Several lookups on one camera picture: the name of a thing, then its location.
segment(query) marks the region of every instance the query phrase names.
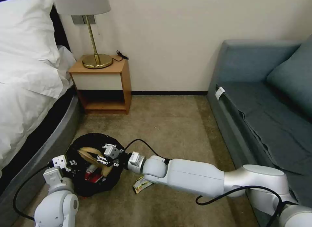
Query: lamp shade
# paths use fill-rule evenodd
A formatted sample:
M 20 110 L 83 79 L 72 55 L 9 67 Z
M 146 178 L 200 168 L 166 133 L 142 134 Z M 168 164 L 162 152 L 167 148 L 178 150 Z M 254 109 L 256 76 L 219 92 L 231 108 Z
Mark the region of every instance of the lamp shade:
M 96 15 L 109 12 L 108 0 L 55 0 L 59 14 L 72 16 Z

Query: black bag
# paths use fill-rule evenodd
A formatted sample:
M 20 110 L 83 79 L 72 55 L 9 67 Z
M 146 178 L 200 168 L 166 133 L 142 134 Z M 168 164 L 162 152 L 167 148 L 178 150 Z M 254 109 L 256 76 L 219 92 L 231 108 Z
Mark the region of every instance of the black bag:
M 85 180 L 86 170 L 90 167 L 91 163 L 83 159 L 78 153 L 78 150 L 82 147 L 92 147 L 104 154 L 105 149 L 103 149 L 103 146 L 106 143 L 116 145 L 116 148 L 119 150 L 124 150 L 124 147 L 116 139 L 98 133 L 89 133 L 77 138 L 67 150 L 65 155 L 71 172 L 66 172 L 65 175 L 72 179 L 75 192 L 78 195 L 90 197 L 96 193 L 111 190 L 117 184 L 120 174 L 123 171 L 124 163 L 127 160 L 125 151 L 122 152 L 119 158 L 119 166 L 113 166 L 106 178 L 96 183 Z

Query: carpet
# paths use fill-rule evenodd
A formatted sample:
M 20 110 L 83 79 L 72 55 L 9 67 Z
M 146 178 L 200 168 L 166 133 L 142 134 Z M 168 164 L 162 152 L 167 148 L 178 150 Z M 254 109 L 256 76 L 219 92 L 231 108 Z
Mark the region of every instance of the carpet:
M 141 138 L 164 157 L 211 163 L 224 171 L 234 169 L 205 96 L 133 96 L 129 115 L 85 115 L 75 138 L 91 132 L 108 134 L 123 146 Z M 141 142 L 132 144 L 131 151 L 153 155 Z M 196 195 L 156 184 L 136 195 L 132 185 L 138 177 L 124 170 L 113 190 L 79 197 L 76 227 L 258 226 L 245 196 L 199 206 Z M 33 215 L 46 194 L 45 186 L 26 212 Z M 33 226 L 33 222 L 19 218 L 14 226 Z

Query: wooden nightstand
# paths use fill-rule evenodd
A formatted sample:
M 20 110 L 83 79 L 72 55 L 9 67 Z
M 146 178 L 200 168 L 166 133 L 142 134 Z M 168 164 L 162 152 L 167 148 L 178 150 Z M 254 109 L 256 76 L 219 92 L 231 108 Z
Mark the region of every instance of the wooden nightstand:
M 128 114 L 132 97 L 128 61 L 114 60 L 106 68 L 88 69 L 82 65 L 82 59 L 69 69 L 69 73 L 85 112 Z

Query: white wall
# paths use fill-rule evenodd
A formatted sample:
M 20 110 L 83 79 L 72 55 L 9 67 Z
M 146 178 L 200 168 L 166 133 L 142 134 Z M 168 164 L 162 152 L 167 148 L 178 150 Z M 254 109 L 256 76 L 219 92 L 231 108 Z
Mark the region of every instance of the white wall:
M 98 52 L 130 57 L 133 90 L 206 91 L 223 40 L 305 39 L 312 0 L 110 0 L 92 26 Z M 76 58 L 92 54 L 86 25 L 61 16 Z

